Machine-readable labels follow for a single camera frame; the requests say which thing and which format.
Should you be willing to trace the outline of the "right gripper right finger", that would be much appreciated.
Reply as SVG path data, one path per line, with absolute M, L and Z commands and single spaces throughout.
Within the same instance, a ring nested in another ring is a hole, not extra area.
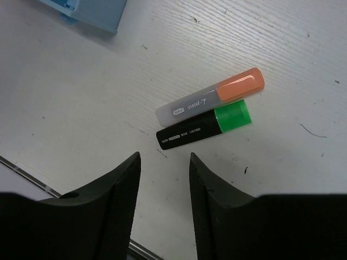
M 345 194 L 252 197 L 195 154 L 189 184 L 199 259 L 346 259 Z

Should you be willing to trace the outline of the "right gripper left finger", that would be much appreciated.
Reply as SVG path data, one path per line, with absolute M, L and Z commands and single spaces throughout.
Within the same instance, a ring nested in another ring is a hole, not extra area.
M 134 153 L 59 198 L 1 193 L 1 259 L 126 259 L 140 173 Z

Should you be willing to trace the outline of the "grey orange highlighter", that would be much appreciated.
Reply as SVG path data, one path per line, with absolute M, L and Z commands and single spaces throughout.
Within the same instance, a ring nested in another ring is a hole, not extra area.
M 252 68 L 219 83 L 201 89 L 155 111 L 159 124 L 169 127 L 211 109 L 232 103 L 263 90 L 265 80 L 258 68 Z

